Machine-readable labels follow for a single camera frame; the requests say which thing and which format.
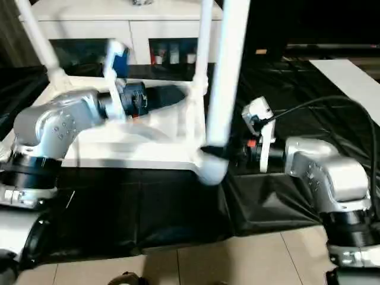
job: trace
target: black fabric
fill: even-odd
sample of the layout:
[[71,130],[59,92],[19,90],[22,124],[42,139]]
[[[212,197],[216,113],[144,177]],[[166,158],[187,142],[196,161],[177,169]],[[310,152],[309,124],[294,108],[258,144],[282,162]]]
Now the black fabric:
[[[170,77],[146,66],[132,66],[131,74],[141,75],[144,68],[145,78]],[[100,70],[98,66],[78,66],[69,73],[100,76]],[[13,71],[20,78],[18,72],[25,70]],[[250,138],[240,113],[256,97],[265,96],[278,113],[319,96],[340,94],[307,62],[243,62],[229,147],[238,149]],[[31,92],[30,98],[38,95]],[[342,153],[369,165],[366,122],[347,103],[328,102],[299,110],[278,120],[275,132],[279,140],[301,135],[329,141]],[[237,155],[221,185],[209,187],[189,171],[62,169],[59,199],[50,206],[53,218],[50,234],[44,239],[48,242],[28,259],[37,265],[125,257],[156,248],[319,224],[311,193],[281,171],[274,166],[269,174],[260,174],[257,166],[246,167]]]

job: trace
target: silver robotic arm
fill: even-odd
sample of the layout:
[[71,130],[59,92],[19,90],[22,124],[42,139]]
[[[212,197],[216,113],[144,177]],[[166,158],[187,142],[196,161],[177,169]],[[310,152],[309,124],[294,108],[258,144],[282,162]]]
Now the silver robotic arm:
[[15,119],[15,141],[2,173],[0,204],[37,208],[56,194],[56,177],[75,137],[102,124],[112,107],[108,93],[70,91]]
[[[272,115],[263,97],[242,113],[258,142],[253,153],[257,156],[254,160],[260,161],[261,172],[267,171],[262,165],[279,159],[279,151],[272,147],[274,125],[255,127]],[[338,265],[327,273],[328,284],[378,284],[380,234],[374,225],[369,179],[362,165],[317,139],[290,137],[280,153],[284,172],[299,178],[310,190],[313,207],[325,228],[330,260]]]

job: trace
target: white pvc pipe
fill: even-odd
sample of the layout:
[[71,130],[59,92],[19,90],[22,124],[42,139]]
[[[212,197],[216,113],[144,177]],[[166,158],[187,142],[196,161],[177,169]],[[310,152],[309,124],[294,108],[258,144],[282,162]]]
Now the white pvc pipe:
[[199,24],[199,37],[197,47],[197,61],[195,64],[194,74],[194,83],[202,84],[201,88],[204,88],[203,85],[207,84],[207,65],[208,54],[210,49],[211,23],[213,20],[213,5],[214,0],[202,1],[201,20]]
[[32,11],[29,0],[15,0],[16,6],[24,18],[28,37],[34,50],[39,54],[42,64],[47,68],[49,79],[56,73],[61,74],[57,55],[50,42],[43,35]]
[[194,143],[196,126],[199,128],[200,135],[202,137],[205,135],[203,95],[206,94],[208,87],[207,67],[213,5],[214,0],[202,1],[195,74],[191,90],[186,98],[188,101],[185,113],[186,139],[190,144]]
[[225,0],[218,60],[208,108],[208,145],[228,143],[250,0]]

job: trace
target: tiled floor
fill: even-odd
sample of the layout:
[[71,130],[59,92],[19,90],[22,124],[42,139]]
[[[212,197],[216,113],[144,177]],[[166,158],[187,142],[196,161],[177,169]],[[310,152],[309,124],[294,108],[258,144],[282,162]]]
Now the tiled floor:
[[322,285],[332,269],[321,227],[164,251],[149,256],[44,265],[24,272],[17,285],[107,285],[125,271],[151,285]]

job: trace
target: robotic arm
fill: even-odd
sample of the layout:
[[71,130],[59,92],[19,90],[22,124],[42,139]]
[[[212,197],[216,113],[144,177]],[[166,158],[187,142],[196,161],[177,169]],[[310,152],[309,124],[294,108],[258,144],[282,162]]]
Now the robotic arm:
[[[274,125],[266,125],[262,131],[255,128],[256,123],[272,115],[263,97],[242,113],[259,142],[252,153],[258,156],[253,159],[260,161],[261,172],[267,171],[263,166],[268,161],[279,158],[279,151],[271,145]],[[328,284],[378,284],[380,232],[373,224],[369,182],[362,165],[317,139],[290,137],[280,153],[285,173],[299,178],[310,190],[313,206],[321,217],[330,261],[338,266],[327,273]]]

